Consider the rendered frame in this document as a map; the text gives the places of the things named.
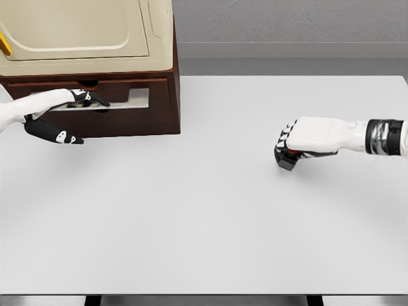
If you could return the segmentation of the dark brown cabinet drawer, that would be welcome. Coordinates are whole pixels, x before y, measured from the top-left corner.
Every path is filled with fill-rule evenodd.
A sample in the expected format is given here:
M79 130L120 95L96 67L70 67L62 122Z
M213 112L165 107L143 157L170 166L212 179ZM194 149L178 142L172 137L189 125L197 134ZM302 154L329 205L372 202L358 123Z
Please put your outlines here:
M84 81L17 82L3 86L14 99L34 92L82 87L103 96L112 106L128 100L131 89L147 89L147 107L54 110L42 118L85 138L180 133L180 82L173 77L100 80L90 87Z

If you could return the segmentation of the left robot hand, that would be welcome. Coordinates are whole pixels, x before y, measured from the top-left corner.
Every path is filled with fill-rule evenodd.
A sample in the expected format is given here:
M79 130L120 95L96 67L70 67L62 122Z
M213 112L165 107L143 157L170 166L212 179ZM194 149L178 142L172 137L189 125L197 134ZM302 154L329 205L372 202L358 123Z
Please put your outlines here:
M11 110L9 114L14 122L23 124L26 133L32 136L53 143L82 145L84 144L83 139L77 138L65 129L61 129L40 118L48 111L76 102L110 106L110 103L104 97L92 91L85 89L54 89L16 99L10 103Z

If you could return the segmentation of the brown wooden cabinet beige top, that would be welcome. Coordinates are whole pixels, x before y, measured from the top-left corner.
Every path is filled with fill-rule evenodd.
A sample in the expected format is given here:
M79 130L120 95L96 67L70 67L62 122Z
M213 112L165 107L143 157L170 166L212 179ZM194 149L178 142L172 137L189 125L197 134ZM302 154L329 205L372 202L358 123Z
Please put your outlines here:
M14 100L4 83L180 82L171 0L0 0L0 32L12 47L10 56L0 51L4 103ZM148 96L147 89L131 89L115 106L79 102L55 110L143 108Z

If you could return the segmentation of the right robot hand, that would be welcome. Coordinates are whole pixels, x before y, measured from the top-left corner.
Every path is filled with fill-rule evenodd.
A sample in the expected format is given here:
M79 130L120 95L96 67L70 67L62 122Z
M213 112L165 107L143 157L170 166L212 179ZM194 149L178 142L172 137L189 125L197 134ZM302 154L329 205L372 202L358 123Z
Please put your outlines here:
M342 148L340 134L345 126L340 119L300 117L280 132L274 153L297 159L335 155Z

